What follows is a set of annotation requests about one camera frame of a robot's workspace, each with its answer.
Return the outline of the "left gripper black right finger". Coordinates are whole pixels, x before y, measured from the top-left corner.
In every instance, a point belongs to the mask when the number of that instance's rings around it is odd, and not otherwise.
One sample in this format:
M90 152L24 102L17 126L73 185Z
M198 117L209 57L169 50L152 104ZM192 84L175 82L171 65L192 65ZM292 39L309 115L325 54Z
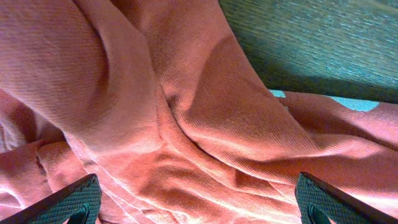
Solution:
M396 218L307 172L299 174L295 198L302 224L397 224Z

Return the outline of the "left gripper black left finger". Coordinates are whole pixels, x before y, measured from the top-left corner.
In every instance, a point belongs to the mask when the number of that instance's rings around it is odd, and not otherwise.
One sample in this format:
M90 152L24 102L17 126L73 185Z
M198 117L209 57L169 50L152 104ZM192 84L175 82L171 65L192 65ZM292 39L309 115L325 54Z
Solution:
M88 174L45 199L4 219L1 224L95 224L102 191L96 174Z

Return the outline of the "red soccer t-shirt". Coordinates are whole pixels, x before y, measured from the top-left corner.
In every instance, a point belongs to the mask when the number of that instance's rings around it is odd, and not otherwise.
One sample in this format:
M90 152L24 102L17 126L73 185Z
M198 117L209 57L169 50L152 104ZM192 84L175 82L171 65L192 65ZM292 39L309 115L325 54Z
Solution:
M1 2L1 217L88 173L97 223L299 223L309 172L397 216L397 106L267 89L216 1Z

